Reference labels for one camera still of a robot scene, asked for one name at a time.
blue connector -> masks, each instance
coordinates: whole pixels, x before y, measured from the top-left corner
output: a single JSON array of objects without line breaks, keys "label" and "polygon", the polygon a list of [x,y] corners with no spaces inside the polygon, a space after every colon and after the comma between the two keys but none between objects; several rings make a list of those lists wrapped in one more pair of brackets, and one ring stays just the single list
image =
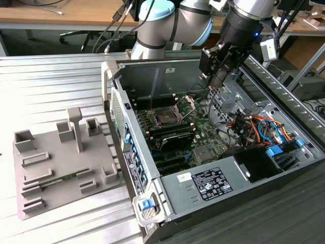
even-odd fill
[{"label": "blue connector", "polygon": [[274,157],[283,153],[283,150],[278,145],[275,145],[275,146],[270,146],[267,152],[271,157]]},{"label": "blue connector", "polygon": [[139,203],[139,207],[141,211],[153,208],[154,206],[155,206],[154,201],[151,198],[143,200],[142,202]]},{"label": "blue connector", "polygon": [[139,166],[139,175],[141,176],[141,174],[142,174],[142,172],[143,172],[144,170],[143,170],[143,167],[142,167],[142,165],[140,165]]},{"label": "blue connector", "polygon": [[140,158],[139,156],[136,156],[136,166],[138,167],[140,165]]},{"label": "blue connector", "polygon": [[146,182],[147,181],[147,177],[146,177],[146,175],[144,174],[144,175],[142,175],[142,179],[143,179],[143,182]]},{"label": "blue connector", "polygon": [[303,142],[302,139],[298,139],[298,140],[296,141],[296,143],[297,143],[297,145],[300,146],[300,147],[302,147],[303,145],[305,145],[305,143]]},{"label": "blue connector", "polygon": [[124,142],[125,142],[125,143],[129,143],[129,142],[130,142],[130,138],[131,138],[131,135],[130,135],[130,133],[128,133],[128,134],[126,135],[125,139],[124,139]]}]

blue latch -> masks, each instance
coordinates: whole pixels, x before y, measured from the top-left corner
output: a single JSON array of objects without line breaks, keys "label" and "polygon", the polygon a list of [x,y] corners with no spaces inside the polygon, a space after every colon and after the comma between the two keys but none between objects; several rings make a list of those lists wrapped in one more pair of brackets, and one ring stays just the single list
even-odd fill
[{"label": "blue latch", "polygon": [[125,142],[125,143],[129,143],[129,142],[130,142],[130,138],[131,138],[131,135],[130,135],[130,133],[128,133],[128,134],[126,135],[125,139],[124,139],[124,142]]},{"label": "blue latch", "polygon": [[278,145],[270,146],[267,152],[271,157],[283,153],[282,149]]},{"label": "blue latch", "polygon": [[144,211],[144,210],[154,207],[155,205],[154,205],[154,201],[151,198],[149,198],[149,199],[146,199],[146,200],[143,200],[142,202],[140,202],[139,206],[140,206],[141,211]]},{"label": "blue latch", "polygon": [[297,145],[298,145],[298,146],[303,146],[303,145],[305,145],[305,143],[303,142],[302,139],[298,139],[296,142],[297,142]]}]

wire bundle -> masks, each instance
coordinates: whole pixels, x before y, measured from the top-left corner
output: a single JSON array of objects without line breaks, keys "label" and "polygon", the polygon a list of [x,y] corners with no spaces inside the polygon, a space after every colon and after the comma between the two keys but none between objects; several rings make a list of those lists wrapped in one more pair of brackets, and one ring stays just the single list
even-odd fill
[{"label": "wire bundle", "polygon": [[316,99],[315,102],[305,101],[304,103],[308,104],[311,109],[319,115],[319,117],[325,120],[325,104],[321,103],[318,99]]},{"label": "wire bundle", "polygon": [[269,125],[271,125],[275,129],[282,142],[291,141],[291,138],[286,132],[282,123],[272,118],[263,117],[260,115],[236,115],[234,120],[229,123],[227,127],[229,129],[232,128],[235,125],[236,121],[243,120],[244,116],[250,116],[249,120],[246,119],[244,121],[251,126],[248,136],[244,137],[246,139],[246,146],[248,146],[249,144],[259,144],[262,146],[273,145],[273,140],[266,136],[266,133],[269,129]]}]

cable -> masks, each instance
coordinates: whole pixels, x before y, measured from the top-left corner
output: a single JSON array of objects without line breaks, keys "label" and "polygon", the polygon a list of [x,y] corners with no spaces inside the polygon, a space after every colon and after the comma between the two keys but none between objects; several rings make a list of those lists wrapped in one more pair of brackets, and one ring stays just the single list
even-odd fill
[{"label": "cable", "polygon": [[321,105],[317,105],[316,103],[314,103],[315,105],[317,105],[314,108],[312,104],[310,104],[307,101],[304,101],[304,103],[308,104],[311,107],[311,109],[319,115],[319,117],[321,117],[322,119],[325,119],[325,105],[322,104],[321,102],[319,102],[318,99],[316,100],[316,102],[318,102]]},{"label": "cable", "polygon": [[268,141],[271,143],[271,145],[273,145],[273,141],[272,141],[269,137],[264,136],[263,133],[261,132],[261,124],[262,124],[263,121],[264,121],[264,120],[260,121],[259,124],[258,124],[258,132],[260,133],[260,135],[261,135],[264,139],[268,140]]},{"label": "cable", "polygon": [[258,134],[257,128],[256,128],[256,126],[254,125],[253,120],[250,119],[250,122],[252,123],[252,128],[253,128],[253,130],[255,131],[255,134],[256,134],[256,136],[257,136],[257,142],[261,142],[261,138],[259,137],[259,134]]},{"label": "cable", "polygon": [[[122,19],[120,25],[117,27],[117,29],[116,29],[116,31],[114,32],[114,34],[113,34],[112,37],[116,36],[116,34],[118,33],[118,31],[120,30],[120,28],[121,28],[121,26],[123,25],[123,23],[124,23],[124,21],[125,21],[127,15],[128,15],[128,13],[130,12],[131,8],[133,7],[134,1],[135,1],[135,0],[132,0],[132,2],[130,3],[129,7],[127,8],[127,10],[126,10],[126,12],[125,12],[125,16],[124,16],[124,18]],[[106,48],[105,48],[105,50],[104,50],[104,53],[108,53],[111,44],[112,44],[112,41],[110,41],[110,42],[107,44],[107,46],[106,46]]]},{"label": "cable", "polygon": [[[278,125],[281,125],[282,123],[280,123],[279,121],[276,121],[272,118],[266,118],[266,117],[263,117],[263,116],[260,116],[260,115],[249,115],[249,116],[252,116],[253,118],[256,118],[258,120],[264,120],[264,119],[268,119],[272,122],[274,122],[275,124],[278,124]],[[288,140],[288,141],[291,141],[292,139],[289,137],[288,133],[286,132],[285,128],[282,127],[281,128],[283,130],[283,134],[284,134],[284,137]]]},{"label": "cable", "polygon": [[58,4],[58,3],[63,2],[64,0],[59,0],[59,1],[56,1],[56,2],[52,2],[50,4],[28,4],[28,3],[22,2],[21,0],[16,0],[16,1],[19,2],[19,3],[21,3],[21,4],[28,5],[28,6],[41,7],[41,6],[49,6],[49,5],[52,5],[52,4]]},{"label": "cable", "polygon": [[279,31],[280,31],[280,29],[281,29],[281,27],[282,27],[282,24],[283,24],[284,20],[288,17],[288,15],[289,15],[291,9],[294,8],[294,6],[297,4],[297,2],[298,2],[298,0],[296,0],[296,1],[291,5],[290,8],[288,8],[288,9],[286,9],[286,10],[283,11],[282,16],[281,16],[281,20],[280,20],[279,25],[278,25],[278,29],[279,29]]},{"label": "cable", "polygon": [[[113,37],[118,33],[118,30],[121,28],[121,26],[123,25],[126,18],[127,18],[127,15],[125,15],[124,18],[122,19],[120,25],[117,27],[116,31],[114,32]],[[108,53],[111,43],[112,43],[112,40],[107,44],[107,46],[104,50],[104,53]]]},{"label": "cable", "polygon": [[106,27],[106,29],[101,33],[101,35],[97,38],[97,41],[95,42],[95,45],[92,48],[91,53],[94,52],[95,47],[97,46],[97,43],[100,41],[100,39],[102,38],[102,36],[112,27],[112,25],[115,23],[115,21],[112,21],[112,23],[109,24],[108,27]]},{"label": "cable", "polygon": [[152,0],[151,5],[150,5],[149,10],[148,10],[148,13],[147,13],[147,16],[145,17],[145,19],[144,19],[144,20],[143,20],[139,25],[137,25],[136,27],[132,28],[132,29],[129,30],[126,34],[123,34],[121,37],[118,37],[118,38],[116,38],[116,39],[113,37],[113,38],[110,38],[110,39],[108,39],[108,40],[106,40],[106,41],[103,41],[103,42],[101,43],[101,45],[99,45],[99,47],[97,48],[96,52],[98,52],[98,50],[100,49],[100,47],[103,46],[105,43],[108,43],[108,42],[110,42],[110,41],[118,41],[118,40],[122,39],[123,37],[125,37],[126,35],[130,34],[131,32],[134,32],[137,28],[141,27],[141,26],[142,26],[142,25],[147,21],[147,19],[148,19],[149,14],[150,14],[150,11],[151,11],[151,9],[152,9],[152,6],[153,6],[153,4],[154,4],[154,1],[155,1],[155,0]]},{"label": "cable", "polygon": [[275,128],[276,132],[278,133],[278,136],[280,137],[281,141],[283,141],[283,142],[286,142],[286,141],[287,141],[286,138],[285,138],[285,137],[280,133],[280,131],[279,131],[278,127],[276,126],[276,124],[275,124],[273,121],[270,121],[269,119],[261,120],[261,121],[259,122],[259,124],[258,124],[258,132],[259,132],[259,134],[260,134],[263,138],[267,139],[267,140],[268,140],[268,141],[273,145],[272,140],[271,140],[270,138],[264,136],[263,133],[262,133],[262,131],[261,131],[262,122],[264,122],[264,121],[267,121],[267,122],[269,122],[271,125],[273,125],[273,127]]},{"label": "cable", "polygon": [[187,93],[189,93],[190,92],[190,90],[194,87],[194,86],[196,86],[196,85],[199,85],[202,89],[206,89],[206,88],[204,88],[200,83],[195,83],[195,84],[192,84],[189,88],[188,88],[188,90],[187,90]]},{"label": "cable", "polygon": [[208,119],[209,119],[209,122],[213,125],[211,119],[210,119],[210,111],[211,111],[211,107],[212,107],[212,103],[213,103],[213,100],[215,98],[215,95],[216,95],[216,92],[214,91],[214,94],[212,96],[212,99],[211,99],[211,102],[210,102],[210,105],[209,105],[209,110],[208,110]]},{"label": "cable", "polygon": [[126,7],[126,5],[127,5],[127,3],[128,3],[128,1],[125,1],[125,3],[121,6],[121,7],[119,7],[119,9],[114,13],[114,15],[113,15],[113,20],[112,20],[112,23],[110,23],[109,25],[108,25],[108,27],[106,27],[106,29],[101,33],[101,35],[97,38],[97,40],[96,40],[96,42],[95,42],[95,45],[93,46],[93,48],[92,48],[92,51],[91,51],[91,53],[93,53],[94,51],[95,51],[95,48],[96,48],[96,46],[97,46],[97,43],[100,41],[100,39],[102,38],[102,36],[112,27],[112,25],[113,24],[115,24],[116,22],[118,22],[119,20],[120,20],[120,18],[122,17],[122,15],[123,15],[123,13],[124,13],[124,11],[125,11],[125,7]]},{"label": "cable", "polygon": [[307,0],[301,0],[300,3],[298,4],[297,8],[294,10],[294,12],[290,15],[288,21],[285,23],[284,27],[281,29],[281,31],[279,32],[279,38],[282,37],[283,33],[286,31],[286,29],[288,28],[288,26],[291,24],[291,22],[293,21],[293,19],[296,17],[296,15],[298,14],[299,10],[302,8],[302,6],[304,5],[304,3]]}]

